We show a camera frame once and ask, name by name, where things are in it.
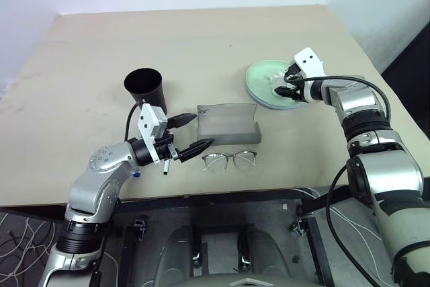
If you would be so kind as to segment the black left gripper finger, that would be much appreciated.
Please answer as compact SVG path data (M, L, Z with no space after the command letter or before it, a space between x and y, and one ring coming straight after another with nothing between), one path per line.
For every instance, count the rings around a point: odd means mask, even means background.
M189 145L188 148L183 149L177 152L178 158L181 162L186 162L189 159L192 159L202 152L204 152L212 143L214 142L213 138L205 138L198 140Z
M167 120L167 129L181 128L182 126L190 123L195 118L197 118L197 115L193 113L183 113L172 116Z

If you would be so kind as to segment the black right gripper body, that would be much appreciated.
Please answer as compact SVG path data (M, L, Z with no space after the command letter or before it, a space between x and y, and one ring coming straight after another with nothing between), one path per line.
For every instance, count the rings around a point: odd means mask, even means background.
M302 81L303 76L302 76L302 70L299 67L299 76L297 78L294 79L290 79L291 81L293 81L292 85L293 88L297 88L298 92L299 92L299 99L293 99L294 101L301 101L301 102L305 102L305 98L304 98L304 82Z

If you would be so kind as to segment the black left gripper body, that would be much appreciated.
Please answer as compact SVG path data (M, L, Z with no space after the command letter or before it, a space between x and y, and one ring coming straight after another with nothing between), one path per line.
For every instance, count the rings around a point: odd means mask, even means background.
M159 161L167 161L169 159L176 161L182 158L181 151L173 146L173 141L174 134L170 131L165 131L161 138L155 139L154 148Z

